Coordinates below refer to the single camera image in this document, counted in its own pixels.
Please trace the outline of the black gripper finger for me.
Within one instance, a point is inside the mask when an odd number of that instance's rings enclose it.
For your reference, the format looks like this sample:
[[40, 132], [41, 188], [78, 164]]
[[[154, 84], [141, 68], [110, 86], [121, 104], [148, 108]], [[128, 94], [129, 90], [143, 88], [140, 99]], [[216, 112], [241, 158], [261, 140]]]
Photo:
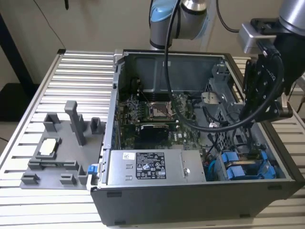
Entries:
[[263, 65], [265, 57], [250, 59], [246, 62], [243, 81], [243, 93], [245, 94], [244, 107], [242, 108], [239, 118], [245, 119], [254, 113], [265, 101], [266, 85], [264, 78]]
[[293, 110], [286, 97], [281, 97], [270, 104], [265, 112], [259, 114], [258, 122], [279, 121], [291, 118]]

